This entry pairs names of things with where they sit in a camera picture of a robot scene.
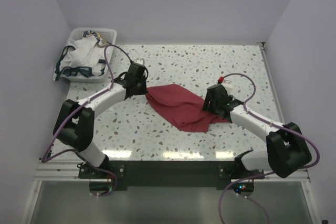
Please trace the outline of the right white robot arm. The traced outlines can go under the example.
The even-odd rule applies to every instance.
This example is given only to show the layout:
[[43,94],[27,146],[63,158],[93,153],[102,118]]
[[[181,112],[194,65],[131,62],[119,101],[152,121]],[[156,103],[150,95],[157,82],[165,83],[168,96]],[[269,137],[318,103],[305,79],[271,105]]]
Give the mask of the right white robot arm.
[[246,151],[235,159],[234,173],[239,178],[246,178],[253,170],[271,170],[286,178],[312,161],[297,124],[273,122],[255,113],[229,95],[222,84],[207,88],[203,110],[247,129],[265,142],[265,151]]

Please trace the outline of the red tank top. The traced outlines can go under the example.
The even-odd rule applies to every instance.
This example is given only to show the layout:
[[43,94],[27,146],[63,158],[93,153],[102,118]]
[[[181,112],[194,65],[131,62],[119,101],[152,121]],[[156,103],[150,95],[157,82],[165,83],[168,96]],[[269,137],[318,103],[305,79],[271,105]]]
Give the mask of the red tank top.
[[145,96],[151,107],[180,131],[207,132],[210,124],[228,122],[204,111],[204,99],[177,84],[149,87]]

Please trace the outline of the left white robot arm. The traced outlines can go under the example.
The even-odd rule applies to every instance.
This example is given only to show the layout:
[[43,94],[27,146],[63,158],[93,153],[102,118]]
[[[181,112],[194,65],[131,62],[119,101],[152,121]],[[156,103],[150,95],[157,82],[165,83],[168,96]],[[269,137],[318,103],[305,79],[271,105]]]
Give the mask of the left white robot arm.
[[68,99],[62,104],[53,135],[89,163],[91,173],[97,178],[108,174],[109,159],[93,141],[95,119],[119,102],[134,95],[145,95],[147,77],[144,60],[137,59],[131,62],[128,70],[120,74],[113,84],[85,99]]

